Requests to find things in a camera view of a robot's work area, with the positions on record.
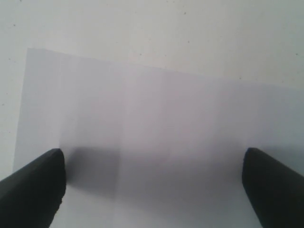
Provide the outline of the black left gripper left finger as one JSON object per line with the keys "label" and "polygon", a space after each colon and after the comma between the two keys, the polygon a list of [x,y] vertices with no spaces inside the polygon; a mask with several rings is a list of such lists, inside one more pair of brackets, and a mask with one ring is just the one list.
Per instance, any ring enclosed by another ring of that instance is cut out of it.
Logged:
{"label": "black left gripper left finger", "polygon": [[63,152],[51,149],[0,182],[2,228],[48,228],[66,192]]}

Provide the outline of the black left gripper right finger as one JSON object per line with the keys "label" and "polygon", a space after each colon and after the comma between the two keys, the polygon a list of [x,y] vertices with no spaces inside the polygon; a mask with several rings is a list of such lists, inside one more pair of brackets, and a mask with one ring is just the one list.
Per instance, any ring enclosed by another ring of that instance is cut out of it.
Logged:
{"label": "black left gripper right finger", "polygon": [[304,178],[267,153],[248,148],[242,184],[264,228],[304,226]]}

